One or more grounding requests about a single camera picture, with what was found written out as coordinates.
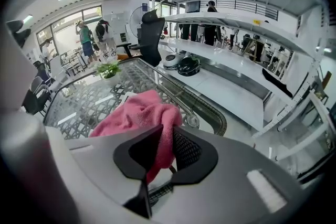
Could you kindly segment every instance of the glass tabletop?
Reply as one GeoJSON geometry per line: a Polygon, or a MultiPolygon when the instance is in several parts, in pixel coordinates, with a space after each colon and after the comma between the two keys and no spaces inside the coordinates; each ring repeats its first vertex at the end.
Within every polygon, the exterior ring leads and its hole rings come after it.
{"type": "Polygon", "coordinates": [[[64,139],[88,137],[115,110],[128,92],[155,90],[163,103],[180,108],[183,125],[223,136],[225,117],[177,80],[167,77],[141,59],[119,63],[120,82],[111,88],[91,73],[60,88],[44,118],[44,124],[61,130],[64,139]]]}

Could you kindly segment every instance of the standing fan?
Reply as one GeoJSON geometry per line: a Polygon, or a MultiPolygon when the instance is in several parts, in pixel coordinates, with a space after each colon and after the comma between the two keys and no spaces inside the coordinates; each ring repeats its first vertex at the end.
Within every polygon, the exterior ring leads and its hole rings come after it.
{"type": "Polygon", "coordinates": [[[130,29],[132,34],[138,39],[141,40],[141,24],[142,24],[142,16],[147,13],[144,12],[142,7],[136,8],[130,17],[130,29]]]}

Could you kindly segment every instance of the pink cloth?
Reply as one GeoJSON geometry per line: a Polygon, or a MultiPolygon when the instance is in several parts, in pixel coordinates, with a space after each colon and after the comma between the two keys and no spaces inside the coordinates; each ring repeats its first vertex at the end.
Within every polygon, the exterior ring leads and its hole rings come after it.
{"type": "Polygon", "coordinates": [[[173,163],[173,126],[182,124],[178,107],[162,104],[159,94],[154,90],[139,93],[129,97],[99,123],[90,137],[114,135],[158,124],[163,124],[163,131],[154,165],[147,173],[147,183],[150,183],[160,169],[169,168],[173,163]]]}

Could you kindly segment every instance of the black robot vacuum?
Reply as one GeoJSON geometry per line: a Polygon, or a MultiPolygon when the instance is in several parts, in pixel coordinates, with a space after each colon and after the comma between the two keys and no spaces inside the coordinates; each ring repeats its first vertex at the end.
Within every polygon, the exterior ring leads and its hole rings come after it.
{"type": "Polygon", "coordinates": [[[178,64],[177,71],[180,75],[189,77],[197,74],[201,69],[201,61],[193,55],[184,57],[178,64]]]}

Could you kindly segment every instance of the green shirt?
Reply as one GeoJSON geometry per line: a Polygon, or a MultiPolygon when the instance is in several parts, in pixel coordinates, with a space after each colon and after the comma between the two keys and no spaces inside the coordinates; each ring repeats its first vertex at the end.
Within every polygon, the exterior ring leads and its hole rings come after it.
{"type": "Polygon", "coordinates": [[[83,27],[82,29],[79,30],[79,39],[81,44],[91,41],[88,27],[83,27]]]}

